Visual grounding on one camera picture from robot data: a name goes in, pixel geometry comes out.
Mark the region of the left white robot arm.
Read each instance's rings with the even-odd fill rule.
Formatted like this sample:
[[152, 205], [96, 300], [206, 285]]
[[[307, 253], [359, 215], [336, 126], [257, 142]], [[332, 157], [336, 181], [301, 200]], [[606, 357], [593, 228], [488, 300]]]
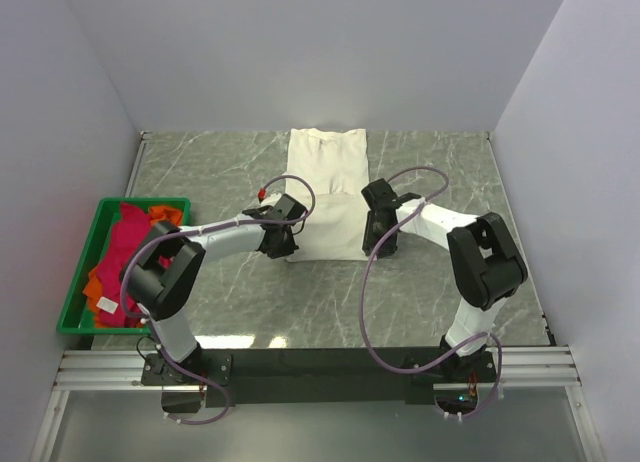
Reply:
[[164, 371], [176, 383], [193, 381], [204, 356], [184, 313], [201, 266], [231, 255], [260, 252], [287, 257], [298, 246], [292, 227], [310, 210], [288, 194], [232, 219], [201, 226], [155, 223], [121, 272], [121, 288], [148, 319], [164, 353]]

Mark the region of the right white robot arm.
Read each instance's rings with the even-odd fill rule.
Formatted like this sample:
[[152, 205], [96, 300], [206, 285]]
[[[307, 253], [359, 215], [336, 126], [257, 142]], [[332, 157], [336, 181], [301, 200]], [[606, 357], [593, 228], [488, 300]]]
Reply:
[[[359, 295], [358, 317], [366, 350], [384, 369], [413, 375], [439, 367], [444, 377], [460, 381], [479, 363], [494, 321], [519, 287], [528, 269], [504, 219], [495, 212], [482, 216], [455, 212], [414, 193], [398, 195], [385, 179], [361, 190], [367, 204], [362, 249], [368, 256]], [[417, 367], [400, 368], [385, 362], [367, 334], [364, 302], [373, 263], [397, 252], [397, 235], [415, 235], [448, 251], [461, 296], [454, 321], [441, 339], [442, 353]]]

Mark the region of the white t shirt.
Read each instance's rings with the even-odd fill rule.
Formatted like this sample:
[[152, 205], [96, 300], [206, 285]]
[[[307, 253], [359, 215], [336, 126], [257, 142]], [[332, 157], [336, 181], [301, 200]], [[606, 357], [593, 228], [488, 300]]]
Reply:
[[293, 129], [287, 155], [286, 174], [303, 181], [287, 180], [285, 193], [307, 208], [308, 190], [316, 197], [313, 213], [294, 237], [299, 249], [287, 260], [364, 261], [368, 206], [361, 190], [370, 182], [366, 131]]

